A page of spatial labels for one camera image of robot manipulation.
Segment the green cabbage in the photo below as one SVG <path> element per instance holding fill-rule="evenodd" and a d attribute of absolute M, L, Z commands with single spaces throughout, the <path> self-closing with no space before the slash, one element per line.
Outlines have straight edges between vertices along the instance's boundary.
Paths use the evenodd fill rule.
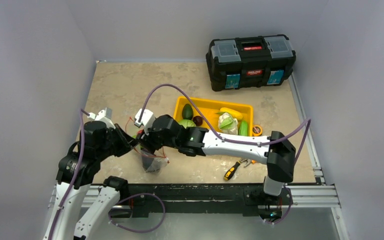
<path fill-rule="evenodd" d="M 194 123 L 193 120 L 190 120 L 190 119 L 182 119 L 180 121 L 178 121 L 178 124 L 183 126 L 184 128 L 188 128 L 188 127 L 196 127 L 197 125 Z"/>

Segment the clear orange zip bag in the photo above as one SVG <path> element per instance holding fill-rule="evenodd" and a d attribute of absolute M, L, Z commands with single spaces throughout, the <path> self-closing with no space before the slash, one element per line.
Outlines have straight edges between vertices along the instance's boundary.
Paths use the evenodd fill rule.
<path fill-rule="evenodd" d="M 143 166 L 142 166 L 142 169 L 144 170 L 145 173 L 157 174 L 170 163 L 170 160 L 169 160 L 168 156 L 166 155 L 164 148 L 162 148 L 160 150 L 150 151 L 147 148 L 145 148 L 144 146 L 142 146 L 141 144 L 138 144 L 133 149 L 133 151 L 138 155 L 138 160 L 141 163 L 141 166 L 142 166 L 142 156 L 151 157 L 151 158 L 161 158 L 162 166 L 161 166 L 161 169 L 159 171 L 157 171 L 157 172 L 145 172 L 145 170 L 143 169 Z"/>

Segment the green pepper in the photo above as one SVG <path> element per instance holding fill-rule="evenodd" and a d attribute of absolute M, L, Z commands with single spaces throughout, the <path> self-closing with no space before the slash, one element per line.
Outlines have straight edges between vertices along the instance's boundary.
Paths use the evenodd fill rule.
<path fill-rule="evenodd" d="M 245 120 L 242 120 L 239 124 L 238 135 L 245 137 L 249 136 L 249 124 Z"/>

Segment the purple eggplant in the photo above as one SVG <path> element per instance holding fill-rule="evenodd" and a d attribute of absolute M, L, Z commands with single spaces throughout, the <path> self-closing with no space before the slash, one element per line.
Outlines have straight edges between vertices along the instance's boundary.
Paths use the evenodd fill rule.
<path fill-rule="evenodd" d="M 141 157 L 142 168 L 146 173 L 158 172 L 162 168 L 162 160 L 159 157 Z"/>

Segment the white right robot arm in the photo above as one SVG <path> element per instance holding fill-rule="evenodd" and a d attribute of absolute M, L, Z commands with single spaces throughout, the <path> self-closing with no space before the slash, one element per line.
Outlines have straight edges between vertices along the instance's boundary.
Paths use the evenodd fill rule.
<path fill-rule="evenodd" d="M 184 127 L 169 115 L 153 114 L 139 114 L 134 124 L 143 127 L 138 139 L 151 153 L 170 147 L 189 157 L 223 155 L 266 165 L 260 196 L 268 204 L 278 200 L 284 185 L 293 181 L 296 148 L 279 131 L 258 137 L 230 135 L 203 127 Z"/>

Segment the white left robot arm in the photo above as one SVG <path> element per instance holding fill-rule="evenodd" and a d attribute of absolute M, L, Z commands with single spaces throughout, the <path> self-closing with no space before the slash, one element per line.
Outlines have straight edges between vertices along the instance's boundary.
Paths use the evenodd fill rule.
<path fill-rule="evenodd" d="M 82 217 L 79 216 L 101 162 L 112 156 L 121 157 L 137 144 L 138 141 L 118 124 L 93 120 L 81 125 L 79 140 L 58 163 L 55 202 L 45 240 L 86 240 L 115 204 L 128 201 L 128 181 L 110 176 L 105 179 L 94 203 Z"/>

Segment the yellow banana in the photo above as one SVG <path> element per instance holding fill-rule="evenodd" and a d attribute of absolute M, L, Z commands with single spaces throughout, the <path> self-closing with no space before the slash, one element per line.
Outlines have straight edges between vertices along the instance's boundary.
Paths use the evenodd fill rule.
<path fill-rule="evenodd" d="M 244 118 L 244 115 L 241 112 L 234 110 L 234 109 L 231 109 L 231 108 L 228 108 L 228 107 L 222 107 L 219 109 L 218 114 L 221 115 L 224 113 L 230 114 L 233 118 L 237 119 L 238 121 L 242 121 Z"/>

